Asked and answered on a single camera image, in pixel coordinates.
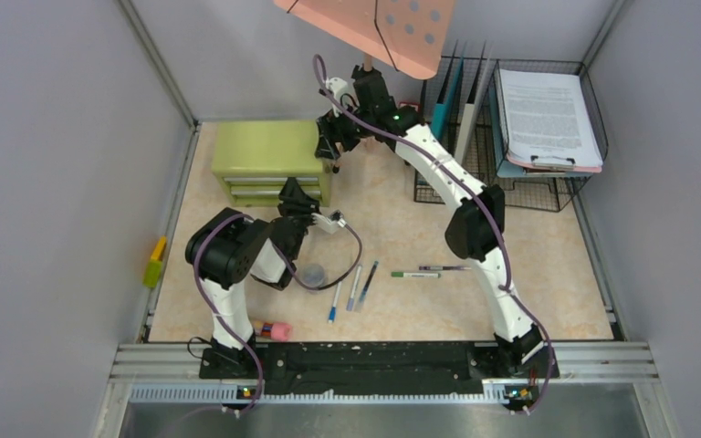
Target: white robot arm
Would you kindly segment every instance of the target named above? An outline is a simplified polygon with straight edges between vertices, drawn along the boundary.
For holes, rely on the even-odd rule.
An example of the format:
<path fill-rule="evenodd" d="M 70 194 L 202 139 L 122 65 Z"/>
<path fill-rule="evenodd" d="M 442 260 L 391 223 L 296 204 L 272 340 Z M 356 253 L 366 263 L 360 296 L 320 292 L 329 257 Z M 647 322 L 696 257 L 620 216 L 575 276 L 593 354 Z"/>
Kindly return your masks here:
<path fill-rule="evenodd" d="M 486 186 L 466 172 L 442 147 L 412 107 L 397 109 L 379 71 L 356 67 L 352 77 L 356 94 L 353 102 L 356 106 L 348 106 L 343 110 L 338 105 L 345 105 L 342 99 L 344 96 L 352 96 L 351 88 L 342 79 L 324 79 L 322 94 L 331 94 L 334 106 L 317 119 L 319 144 L 316 157 L 334 163 L 342 153 L 352 151 L 361 138 L 374 136 L 423 175 L 445 201 L 446 208 L 453 213 L 453 219 L 445 231 L 445 240 L 453 253 L 466 259 L 475 272 L 490 306 L 503 361 L 510 368 L 526 364 L 543 349 L 544 341 L 537 325 L 518 303 L 514 283 L 509 284 L 507 290 L 500 288 L 507 282 L 502 250 L 495 234 L 490 232 L 492 227 L 488 219 L 473 202 L 475 198 L 481 202 L 493 214 L 494 222 L 503 231 L 503 192 L 497 186 Z M 362 123 L 349 118 L 346 114 L 348 112 L 351 112 L 354 119 L 369 126 L 394 133 L 400 141 L 381 137 L 378 133 L 365 129 Z M 416 145 L 419 151 L 407 142 Z M 447 172 L 459 178 L 459 183 L 449 178 Z M 198 231 L 187 246 L 187 262 L 194 261 L 199 242 L 208 236 L 208 230 L 213 229 L 224 217 L 237 213 L 225 209 L 204 229 Z M 246 313 L 243 291 L 245 276 L 250 271 L 258 281 L 276 288 L 285 287 L 291 278 L 287 263 L 296 259 L 302 237 L 307 233 L 305 224 L 295 226 L 293 221 L 290 222 L 288 214 L 283 211 L 281 213 L 286 217 L 279 218 L 281 222 L 277 224 L 240 221 L 237 228 L 233 226 L 231 231 L 216 238 L 219 241 L 216 248 L 219 254 L 215 255 L 214 248 L 209 246 L 209 252 L 202 257 L 209 265 L 208 269 L 201 269 L 200 272 L 204 289 L 214 301 L 218 316 L 228 323 L 240 339 L 251 339 L 253 333 Z M 341 217 L 332 220 L 320 215 L 317 204 L 307 215 L 302 213 L 299 217 L 303 220 L 309 216 L 309 224 L 317 224 L 328 232 L 334 232 L 344 225 Z M 279 226 L 286 227 L 287 231 L 275 230 Z M 287 261 L 281 258 L 275 246 L 286 254 Z M 242 344 L 229 335 L 218 319 L 214 318 L 214 341 L 232 351 L 241 350 Z"/>

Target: drawer handle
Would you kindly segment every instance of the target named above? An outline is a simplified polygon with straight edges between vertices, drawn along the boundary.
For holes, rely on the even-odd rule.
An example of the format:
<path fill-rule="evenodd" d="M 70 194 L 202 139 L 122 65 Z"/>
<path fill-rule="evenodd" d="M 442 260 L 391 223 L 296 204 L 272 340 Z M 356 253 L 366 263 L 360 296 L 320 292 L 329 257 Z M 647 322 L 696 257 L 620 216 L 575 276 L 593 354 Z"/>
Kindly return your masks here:
<path fill-rule="evenodd" d="M 280 190 L 237 190 L 231 189 L 233 196 L 278 196 Z M 321 190 L 306 190 L 308 196 L 321 196 Z"/>
<path fill-rule="evenodd" d="M 317 183 L 318 178 L 315 176 L 298 176 L 298 183 Z M 248 176 L 231 176 L 225 178 L 226 183 L 286 183 L 286 178 L 278 177 L 248 177 Z"/>

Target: white wall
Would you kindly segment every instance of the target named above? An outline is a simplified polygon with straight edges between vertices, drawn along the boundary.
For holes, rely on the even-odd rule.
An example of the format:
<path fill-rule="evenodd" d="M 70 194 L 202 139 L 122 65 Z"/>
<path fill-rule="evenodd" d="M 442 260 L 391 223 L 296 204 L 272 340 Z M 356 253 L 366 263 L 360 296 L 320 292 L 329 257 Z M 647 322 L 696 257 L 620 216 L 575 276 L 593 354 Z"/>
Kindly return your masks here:
<path fill-rule="evenodd" d="M 0 0 L 0 437 L 89 436 L 188 130 L 111 0 Z"/>
<path fill-rule="evenodd" d="M 165 62 L 200 119 L 314 118 L 327 109 L 310 65 L 350 79 L 361 53 L 286 13 L 272 0 L 135 0 Z M 613 0 L 457 0 L 448 34 L 479 56 L 582 60 Z M 390 92 L 419 98 L 420 82 L 381 68 Z"/>
<path fill-rule="evenodd" d="M 701 2 L 633 2 L 591 68 L 611 149 L 585 186 L 624 326 L 701 437 Z"/>

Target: pink board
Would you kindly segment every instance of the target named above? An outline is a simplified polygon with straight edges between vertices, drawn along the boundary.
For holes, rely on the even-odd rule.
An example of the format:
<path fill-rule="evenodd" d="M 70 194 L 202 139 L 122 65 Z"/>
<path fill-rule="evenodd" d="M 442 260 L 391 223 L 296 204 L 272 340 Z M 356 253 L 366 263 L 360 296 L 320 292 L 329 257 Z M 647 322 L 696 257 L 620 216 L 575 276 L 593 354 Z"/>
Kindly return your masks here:
<path fill-rule="evenodd" d="M 274 1 L 293 16 L 416 79 L 436 74 L 455 4 L 455 0 Z"/>

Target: blue marker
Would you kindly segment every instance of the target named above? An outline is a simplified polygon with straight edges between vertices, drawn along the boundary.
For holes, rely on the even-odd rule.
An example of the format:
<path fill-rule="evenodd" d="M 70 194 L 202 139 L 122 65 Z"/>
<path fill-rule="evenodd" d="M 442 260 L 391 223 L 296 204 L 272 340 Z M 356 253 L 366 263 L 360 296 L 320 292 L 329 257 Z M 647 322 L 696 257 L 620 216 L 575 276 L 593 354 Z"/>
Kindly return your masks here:
<path fill-rule="evenodd" d="M 356 310 L 361 312 L 361 305 L 364 304 L 364 299 L 367 297 L 367 291 L 370 290 L 370 283 L 372 282 L 372 277 L 374 272 L 377 270 L 378 261 L 375 260 L 374 265 L 372 265 L 372 270 L 370 271 L 370 276 L 367 277 L 367 282 L 364 283 L 364 289 L 361 291 L 361 296 L 359 297 L 359 305 Z"/>
<path fill-rule="evenodd" d="M 361 276 L 361 264 L 356 267 L 356 277 L 353 278 L 353 289 L 350 290 L 350 297 L 348 297 L 348 305 L 345 306 L 345 310 L 349 312 L 353 310 L 353 299 L 356 297 L 356 288 L 359 286 L 359 277 Z"/>
<path fill-rule="evenodd" d="M 331 310 L 329 311 L 329 322 L 330 324 L 334 322 L 334 317 L 337 316 L 337 300 L 340 298 L 340 289 L 342 289 L 342 282 L 337 284 L 337 289 L 334 290 L 334 301 L 331 302 Z"/>

